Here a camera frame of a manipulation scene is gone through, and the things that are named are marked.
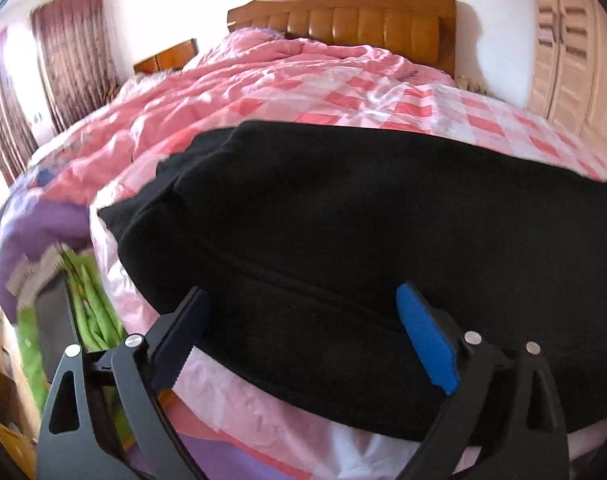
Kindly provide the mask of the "maroon curtain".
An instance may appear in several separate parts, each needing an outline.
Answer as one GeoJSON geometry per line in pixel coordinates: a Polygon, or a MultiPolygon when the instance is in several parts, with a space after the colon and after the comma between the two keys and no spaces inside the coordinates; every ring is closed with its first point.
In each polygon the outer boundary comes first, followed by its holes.
{"type": "MultiPolygon", "coordinates": [[[[117,87],[105,0],[52,0],[30,13],[38,92],[54,131],[67,130],[107,103],[117,87]]],[[[9,30],[0,31],[0,173],[12,184],[38,148],[10,72],[9,30]]]]}

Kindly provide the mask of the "wooden nightstand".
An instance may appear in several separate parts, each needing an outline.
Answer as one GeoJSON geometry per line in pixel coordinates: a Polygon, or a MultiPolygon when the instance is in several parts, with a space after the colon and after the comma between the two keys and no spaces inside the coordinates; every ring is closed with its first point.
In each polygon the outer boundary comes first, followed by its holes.
{"type": "Polygon", "coordinates": [[[134,64],[133,70],[136,74],[146,75],[164,70],[181,70],[197,54],[196,40],[189,39],[134,64]]]}

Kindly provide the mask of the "wooden bed headboard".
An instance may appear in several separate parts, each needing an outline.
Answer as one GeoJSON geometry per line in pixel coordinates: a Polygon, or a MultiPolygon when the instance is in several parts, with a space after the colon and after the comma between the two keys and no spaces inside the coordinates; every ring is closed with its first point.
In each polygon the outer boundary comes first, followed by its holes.
{"type": "Polygon", "coordinates": [[[249,26],[368,44],[455,75],[456,0],[252,0],[227,12],[231,32],[249,26]]]}

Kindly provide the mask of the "pink quilt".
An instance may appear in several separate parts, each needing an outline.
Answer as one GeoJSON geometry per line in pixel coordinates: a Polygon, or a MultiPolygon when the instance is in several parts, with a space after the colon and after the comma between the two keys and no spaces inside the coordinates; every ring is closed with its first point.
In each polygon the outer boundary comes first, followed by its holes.
{"type": "Polygon", "coordinates": [[[29,194],[87,206],[115,184],[131,196],[198,134],[246,120],[429,131],[439,84],[454,81],[386,49],[243,28],[189,70],[149,79],[74,125],[38,163],[29,194]]]}

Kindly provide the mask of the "purple blanket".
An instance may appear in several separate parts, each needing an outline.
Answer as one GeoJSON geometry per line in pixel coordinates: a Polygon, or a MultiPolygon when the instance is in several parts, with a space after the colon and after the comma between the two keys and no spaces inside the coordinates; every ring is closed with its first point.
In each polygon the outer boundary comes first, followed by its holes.
{"type": "Polygon", "coordinates": [[[87,206],[44,196],[54,175],[38,167],[18,177],[0,207],[0,306],[10,322],[17,318],[17,299],[7,284],[23,261],[38,261],[56,242],[73,249],[90,244],[87,206]]]}

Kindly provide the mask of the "light wooden wardrobe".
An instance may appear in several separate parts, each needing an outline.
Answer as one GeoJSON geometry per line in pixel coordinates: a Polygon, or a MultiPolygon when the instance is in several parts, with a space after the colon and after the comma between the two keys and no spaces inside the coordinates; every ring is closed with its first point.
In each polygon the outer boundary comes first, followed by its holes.
{"type": "Polygon", "coordinates": [[[597,0],[535,0],[527,110],[607,146],[607,14],[597,0]]]}

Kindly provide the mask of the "green bag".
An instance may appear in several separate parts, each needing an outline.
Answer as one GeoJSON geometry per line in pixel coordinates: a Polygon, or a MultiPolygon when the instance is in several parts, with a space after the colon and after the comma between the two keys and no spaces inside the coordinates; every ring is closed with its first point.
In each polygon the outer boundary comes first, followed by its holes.
{"type": "Polygon", "coordinates": [[[20,263],[7,288],[17,294],[17,337],[23,373],[39,411],[64,349],[116,347],[126,331],[108,299],[94,252],[53,244],[41,259],[20,263]]]}

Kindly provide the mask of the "wooden dresser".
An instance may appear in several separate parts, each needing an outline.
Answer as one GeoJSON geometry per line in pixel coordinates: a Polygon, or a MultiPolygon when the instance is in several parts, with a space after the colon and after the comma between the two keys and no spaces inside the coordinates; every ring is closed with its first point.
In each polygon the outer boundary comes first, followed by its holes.
{"type": "Polygon", "coordinates": [[[4,345],[4,321],[0,310],[0,479],[35,479],[35,448],[4,345]]]}

